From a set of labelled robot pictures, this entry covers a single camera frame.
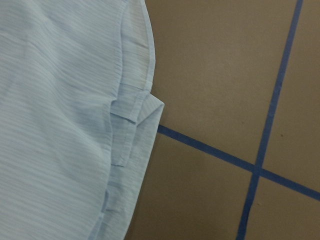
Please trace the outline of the light blue button-up shirt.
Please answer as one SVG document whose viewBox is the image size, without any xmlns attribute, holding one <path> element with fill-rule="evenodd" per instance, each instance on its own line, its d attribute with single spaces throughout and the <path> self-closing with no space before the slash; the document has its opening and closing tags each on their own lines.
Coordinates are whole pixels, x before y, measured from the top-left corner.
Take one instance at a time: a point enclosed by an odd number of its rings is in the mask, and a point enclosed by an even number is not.
<svg viewBox="0 0 320 240">
<path fill-rule="evenodd" d="M 122 240 L 164 103 L 143 0 L 0 3 L 0 237 Z"/>
</svg>

